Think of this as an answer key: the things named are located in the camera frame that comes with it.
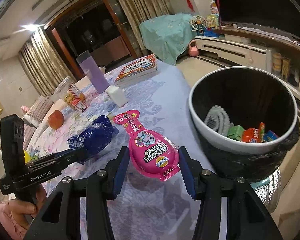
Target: ceiling light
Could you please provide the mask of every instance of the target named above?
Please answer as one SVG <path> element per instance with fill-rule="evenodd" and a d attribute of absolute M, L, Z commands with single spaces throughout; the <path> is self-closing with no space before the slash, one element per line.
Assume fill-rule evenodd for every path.
<path fill-rule="evenodd" d="M 22 27 L 24 27 L 26 30 L 30 30 L 32 32 L 36 31 L 41 25 L 22 25 Z"/>

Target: floral tablecloth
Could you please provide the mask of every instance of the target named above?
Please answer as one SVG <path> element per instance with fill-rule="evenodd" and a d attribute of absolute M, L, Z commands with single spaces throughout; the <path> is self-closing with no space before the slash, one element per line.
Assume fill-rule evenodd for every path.
<path fill-rule="evenodd" d="M 189 118 L 187 99 L 190 87 L 182 73 L 171 65 L 157 61 L 158 73 L 125 89 L 128 103 L 119 108 L 106 93 L 98 94 L 92 85 L 84 92 L 89 106 L 84 113 L 70 107 L 62 110 L 65 123 L 54 131 L 50 127 L 39 137 L 28 152 L 39 157 L 69 148 L 67 139 L 83 129 L 100 115 L 110 119 L 130 109 L 140 111 L 140 122 L 150 130 L 163 134 L 177 147 L 185 146 L 193 159 L 200 161 L 204 169 L 213 170 L 199 147 Z M 122 67 L 106 74 L 110 84 Z M 104 168 L 116 158 L 122 146 L 128 145 L 129 137 L 122 126 L 119 134 L 93 159 L 84 165 L 73 163 L 62 175 L 45 182 L 48 195 L 64 176 L 81 179 Z M 187 194 L 181 172 L 166 182 L 141 175 L 130 162 L 121 193 L 114 201 L 108 201 L 114 237 L 119 239 L 159 240 L 191 239 L 200 208 L 200 201 L 193 201 Z M 88 239 L 86 232 L 85 198 L 81 200 L 81 239 Z M 226 238 L 226 214 L 222 209 L 220 238 Z"/>

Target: human hand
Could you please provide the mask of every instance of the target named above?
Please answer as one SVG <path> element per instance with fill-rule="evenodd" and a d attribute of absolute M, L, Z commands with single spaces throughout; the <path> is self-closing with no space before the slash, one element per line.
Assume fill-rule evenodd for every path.
<path fill-rule="evenodd" d="M 24 229 L 29 229 L 29 223 L 26 220 L 25 215 L 31 215 L 32 217 L 35 217 L 47 198 L 47 192 L 42 185 L 39 185 L 37 188 L 36 198 L 38 200 L 36 205 L 19 199 L 11 199 L 8 202 L 11 215 L 18 225 Z"/>

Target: pink kettlebell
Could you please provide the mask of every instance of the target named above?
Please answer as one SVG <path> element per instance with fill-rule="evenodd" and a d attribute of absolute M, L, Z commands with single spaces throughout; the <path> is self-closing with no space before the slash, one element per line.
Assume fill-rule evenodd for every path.
<path fill-rule="evenodd" d="M 189 47 L 189 52 L 188 53 L 191 57 L 199 56 L 199 50 L 197 48 L 197 45 L 195 44 L 195 40 L 190 41 L 188 47 Z"/>

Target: pink lollipop-shaped package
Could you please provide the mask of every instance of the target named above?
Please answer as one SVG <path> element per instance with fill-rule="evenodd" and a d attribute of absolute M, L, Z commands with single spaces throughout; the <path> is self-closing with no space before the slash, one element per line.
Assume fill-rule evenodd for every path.
<path fill-rule="evenodd" d="M 179 155 L 175 145 L 155 131 L 147 130 L 139 122 L 138 110 L 129 110 L 114 117 L 130 136 L 130 158 L 144 176 L 166 181 L 180 171 Z"/>

